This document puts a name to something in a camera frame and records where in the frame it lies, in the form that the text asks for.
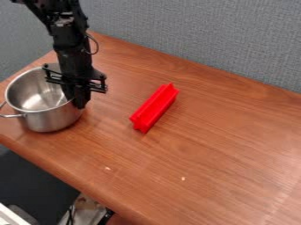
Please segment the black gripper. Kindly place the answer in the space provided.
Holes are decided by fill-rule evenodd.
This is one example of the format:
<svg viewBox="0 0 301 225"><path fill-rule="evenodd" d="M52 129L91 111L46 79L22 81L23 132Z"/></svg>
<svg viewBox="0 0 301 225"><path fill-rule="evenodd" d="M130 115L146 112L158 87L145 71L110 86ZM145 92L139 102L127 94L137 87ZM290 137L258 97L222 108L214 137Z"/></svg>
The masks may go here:
<svg viewBox="0 0 301 225"><path fill-rule="evenodd" d="M91 100L91 91L107 91L106 75L92 67L92 55L84 50L56 51L58 63L46 63L46 81L60 84L64 96L83 109Z"/></svg>

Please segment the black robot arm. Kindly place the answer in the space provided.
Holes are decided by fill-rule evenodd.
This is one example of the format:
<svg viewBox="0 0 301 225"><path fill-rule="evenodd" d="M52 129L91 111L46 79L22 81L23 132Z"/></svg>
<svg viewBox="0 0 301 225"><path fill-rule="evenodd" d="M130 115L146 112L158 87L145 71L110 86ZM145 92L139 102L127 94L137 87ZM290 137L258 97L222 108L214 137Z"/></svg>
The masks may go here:
<svg viewBox="0 0 301 225"><path fill-rule="evenodd" d="M50 36L54 38L54 51L58 64L46 63L46 81L60 84L64 96L74 106L83 109L91 100L91 92L107 91L107 76L92 67L88 18L79 0L9 0L23 4L39 18Z"/></svg>

